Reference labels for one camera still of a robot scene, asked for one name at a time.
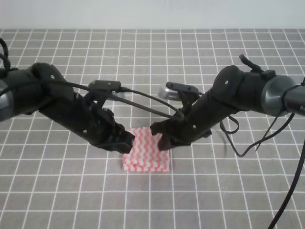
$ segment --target folded cloth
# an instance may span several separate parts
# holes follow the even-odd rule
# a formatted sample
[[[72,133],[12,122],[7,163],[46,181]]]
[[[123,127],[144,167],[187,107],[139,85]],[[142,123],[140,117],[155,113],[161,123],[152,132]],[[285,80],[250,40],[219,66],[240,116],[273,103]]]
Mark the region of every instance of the folded cloth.
[[[123,155],[123,170],[136,172],[169,171],[169,153],[158,149],[161,134],[152,136],[149,127],[131,128],[135,136],[129,154]]]

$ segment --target white wall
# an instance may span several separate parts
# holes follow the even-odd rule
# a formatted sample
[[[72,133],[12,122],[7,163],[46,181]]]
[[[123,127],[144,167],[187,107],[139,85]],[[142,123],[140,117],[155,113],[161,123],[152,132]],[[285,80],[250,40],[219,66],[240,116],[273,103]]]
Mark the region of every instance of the white wall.
[[[0,0],[0,28],[305,28],[305,0]]]

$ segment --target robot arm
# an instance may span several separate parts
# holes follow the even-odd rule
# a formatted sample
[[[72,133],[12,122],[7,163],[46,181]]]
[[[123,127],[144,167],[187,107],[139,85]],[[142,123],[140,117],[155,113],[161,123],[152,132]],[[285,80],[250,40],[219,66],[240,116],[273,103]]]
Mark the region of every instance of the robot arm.
[[[275,71],[261,68],[243,55],[243,63],[252,68],[242,72],[236,66],[228,66],[219,72],[212,88],[197,101],[192,88],[167,83],[159,96],[164,99],[181,99],[185,119],[165,120],[151,125],[152,134],[162,133],[161,150],[190,145],[193,141],[208,137],[210,128],[226,117],[239,111],[256,111],[271,116],[283,116],[288,112],[305,114],[305,88],[288,76],[276,75]]]
[[[46,63],[35,63],[26,70],[0,73],[1,91],[24,84],[0,97],[0,121],[39,111],[98,148],[130,152],[134,136],[115,122],[111,110],[102,107],[107,97],[90,92],[83,97],[75,93],[72,86],[35,84],[39,80],[66,82],[54,66]],[[112,93],[121,84],[95,81],[89,85],[90,88],[96,86],[104,89],[105,93]]]

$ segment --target black cable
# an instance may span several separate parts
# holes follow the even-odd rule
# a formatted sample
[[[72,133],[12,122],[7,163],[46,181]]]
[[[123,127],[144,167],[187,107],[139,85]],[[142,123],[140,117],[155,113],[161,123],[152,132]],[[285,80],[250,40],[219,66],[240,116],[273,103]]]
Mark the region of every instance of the black cable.
[[[165,106],[167,106],[167,107],[169,107],[169,108],[171,108],[171,109],[173,109],[173,110],[176,109],[174,106],[168,104],[167,102],[164,102],[164,101],[161,100],[161,99],[158,99],[158,98],[156,98],[156,97],[153,97],[153,96],[151,96],[151,95],[149,95],[149,94],[145,94],[145,93],[143,93],[143,92],[139,92],[139,91],[135,91],[135,90],[129,89],[129,88],[127,88],[127,87],[121,87],[120,90],[119,90],[119,92],[131,92],[131,93],[139,94],[139,95],[142,95],[142,96],[144,96],[144,97],[146,97],[146,98],[149,98],[149,99],[152,99],[152,100],[154,100],[154,101],[157,101],[157,102],[159,102],[159,103],[161,103],[161,104],[163,104],[163,105],[165,105]]]
[[[301,174],[301,171],[302,171],[302,168],[303,168],[303,164],[304,164],[304,161],[305,161],[305,141],[304,141],[304,144],[303,144],[303,148],[302,148],[302,153],[301,153],[301,156],[300,156],[300,160],[299,160],[299,164],[297,165],[297,168],[296,168],[296,171],[295,171],[295,176],[294,176],[294,179],[291,183],[291,186],[289,188],[289,191],[280,207],[280,209],[277,211],[277,214],[275,215],[275,217],[273,218],[272,222],[270,223],[268,229],[273,229],[276,225],[276,223],[278,222],[278,220],[280,219],[282,213],[284,212],[294,190],[295,190],[295,187],[296,187],[296,184],[300,178],[300,174]]]
[[[291,122],[291,120],[293,119],[294,116],[295,116],[295,114],[291,114],[291,115],[289,116],[289,118],[287,119],[287,121],[286,121],[277,131],[275,131],[273,134],[270,134],[270,135],[267,136],[267,137],[263,137],[261,140],[258,140],[257,142],[254,142],[254,143],[251,144],[242,154],[239,154],[239,153],[238,153],[238,151],[236,150],[236,148],[235,148],[235,146],[234,146],[234,143],[233,143],[232,140],[230,139],[230,136],[229,136],[229,134],[231,134],[230,131],[227,131],[227,130],[225,129],[224,125],[220,125],[220,128],[221,128],[221,130],[224,132],[224,134],[226,135],[226,137],[227,137],[228,141],[230,142],[230,145],[231,145],[232,149],[234,150],[235,154],[236,154],[237,156],[239,156],[239,157],[244,157],[244,156],[248,153],[248,151],[249,151],[253,146],[255,146],[255,145],[257,145],[257,144],[260,144],[260,143],[262,143],[262,142],[264,142],[264,141],[267,141],[267,140],[269,140],[270,138],[273,138],[274,136],[276,136],[277,134],[279,134],[282,130],[284,130],[284,129],[286,128],[286,126],[288,126],[288,124]]]
[[[267,136],[267,134],[269,133],[269,131],[271,130],[272,126],[275,124],[275,122],[277,121],[277,119],[278,119],[278,117],[280,116],[281,113],[282,113],[282,111],[275,117],[275,119],[273,120],[273,122],[271,123],[271,125],[268,127],[267,131],[265,132],[263,138]],[[257,148],[255,149],[255,151],[257,151],[258,148],[259,148],[260,146],[261,146],[261,143],[258,144],[258,146],[257,146]]]
[[[8,58],[9,57],[9,49],[8,49],[7,44],[5,43],[5,41],[1,37],[0,37],[0,44],[2,46],[4,56],[6,58]]]
[[[18,87],[21,87],[21,86],[26,86],[26,85],[31,85],[31,84],[60,84],[60,85],[71,86],[71,87],[83,89],[83,90],[88,91],[88,92],[98,92],[98,93],[101,93],[102,95],[104,95],[104,96],[106,96],[108,98],[111,98],[111,99],[115,100],[115,101],[120,101],[122,103],[131,105],[131,106],[135,106],[137,108],[140,108],[140,109],[145,110],[147,112],[153,113],[155,115],[160,115],[160,116],[163,116],[163,117],[166,117],[166,118],[173,118],[173,119],[179,120],[179,121],[184,119],[184,114],[181,111],[179,111],[178,109],[176,109],[172,105],[170,105],[170,104],[168,104],[166,102],[163,102],[163,101],[162,101],[162,103],[164,105],[168,106],[169,108],[173,109],[178,114],[178,116],[173,116],[173,115],[169,115],[169,114],[157,111],[157,110],[153,110],[153,109],[148,108],[146,106],[134,103],[134,102],[129,101],[127,99],[123,99],[123,98],[117,97],[117,96],[115,96],[113,94],[106,93],[106,92],[103,92],[101,90],[91,89],[91,88],[89,88],[87,86],[79,85],[77,83],[70,83],[70,82],[66,82],[66,81],[37,80],[37,81],[32,81],[32,82],[20,83],[18,85],[14,85],[14,86],[10,86],[10,87],[5,88],[3,91],[0,92],[0,97],[2,95],[4,95],[6,92],[8,92],[8,91],[17,89]]]

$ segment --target table surface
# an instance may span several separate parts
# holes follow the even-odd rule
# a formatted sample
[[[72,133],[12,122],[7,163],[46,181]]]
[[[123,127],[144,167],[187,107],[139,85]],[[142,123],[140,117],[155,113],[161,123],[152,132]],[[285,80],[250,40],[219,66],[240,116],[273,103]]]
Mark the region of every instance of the table surface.
[[[249,70],[241,53],[296,82],[305,71],[305,30],[0,30],[0,37],[13,66],[53,63],[70,82],[118,80],[152,95],[167,81],[207,91],[225,66]],[[126,98],[169,112],[137,95]],[[127,128],[163,120],[119,102],[106,107]],[[239,151],[273,120],[234,116]],[[258,152],[236,158],[216,125],[211,137],[170,151],[170,172],[127,173],[120,154],[88,145],[39,113],[21,115],[0,124],[0,228],[264,229],[293,179],[304,130],[297,116]],[[304,173],[277,228],[305,228]]]

